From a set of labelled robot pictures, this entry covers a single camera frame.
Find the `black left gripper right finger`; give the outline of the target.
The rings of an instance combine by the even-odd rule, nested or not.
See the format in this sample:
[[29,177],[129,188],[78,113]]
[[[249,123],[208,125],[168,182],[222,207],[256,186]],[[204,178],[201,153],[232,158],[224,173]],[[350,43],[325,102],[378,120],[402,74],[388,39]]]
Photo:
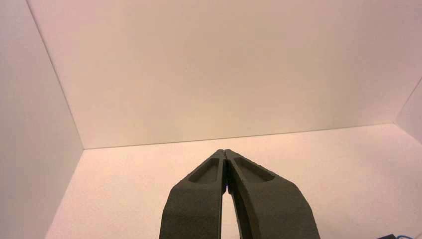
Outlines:
[[318,239],[312,209],[293,182],[227,149],[227,186],[242,239]]

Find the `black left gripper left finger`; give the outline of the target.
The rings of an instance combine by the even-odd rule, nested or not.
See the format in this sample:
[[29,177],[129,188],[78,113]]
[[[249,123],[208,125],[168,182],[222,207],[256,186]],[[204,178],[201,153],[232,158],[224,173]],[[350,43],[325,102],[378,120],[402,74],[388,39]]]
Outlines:
[[226,156],[218,149],[170,191],[163,209],[161,239],[219,239]]

